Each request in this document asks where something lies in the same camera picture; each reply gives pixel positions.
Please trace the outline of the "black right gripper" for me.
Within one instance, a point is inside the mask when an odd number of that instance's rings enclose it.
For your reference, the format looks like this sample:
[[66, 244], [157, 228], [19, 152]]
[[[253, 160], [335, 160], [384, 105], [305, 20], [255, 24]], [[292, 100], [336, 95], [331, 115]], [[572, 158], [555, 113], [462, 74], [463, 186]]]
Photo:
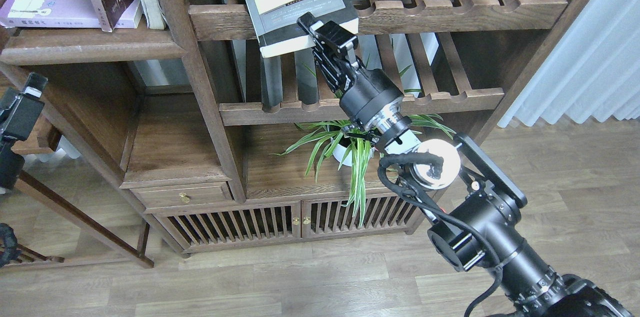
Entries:
[[358, 37], [338, 23], [323, 22], [311, 12], [297, 19], [311, 36], [317, 66], [339, 106], [360, 130], [404, 130], [403, 93], [382, 69], [366, 69], [356, 54]]

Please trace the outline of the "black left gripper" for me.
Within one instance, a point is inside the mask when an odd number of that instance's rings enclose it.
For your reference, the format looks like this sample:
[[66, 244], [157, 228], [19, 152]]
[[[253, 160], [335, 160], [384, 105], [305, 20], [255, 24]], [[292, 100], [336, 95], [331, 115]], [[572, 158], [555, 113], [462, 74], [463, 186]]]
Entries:
[[22, 90], [8, 87], [1, 98], [0, 187], [13, 190], [25, 165], [25, 158], [14, 153], [13, 143], [25, 141], [41, 116], [44, 102], [40, 100], [48, 78], [32, 72]]

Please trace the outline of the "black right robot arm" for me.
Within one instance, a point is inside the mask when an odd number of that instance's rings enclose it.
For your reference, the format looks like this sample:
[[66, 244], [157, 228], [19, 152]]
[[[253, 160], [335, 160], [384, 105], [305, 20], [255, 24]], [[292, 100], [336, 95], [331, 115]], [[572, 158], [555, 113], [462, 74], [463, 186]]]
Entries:
[[421, 209], [428, 236], [458, 272], [486, 269], [494, 282], [468, 306], [501, 287], [514, 317], [629, 317], [622, 304], [576, 274], [559, 275], [515, 229], [528, 201], [466, 134], [452, 142], [419, 141], [400, 113], [403, 95], [382, 69], [366, 69], [357, 37], [306, 12], [297, 20], [310, 35], [315, 63], [339, 105], [363, 137], [384, 153], [377, 175], [402, 200]]

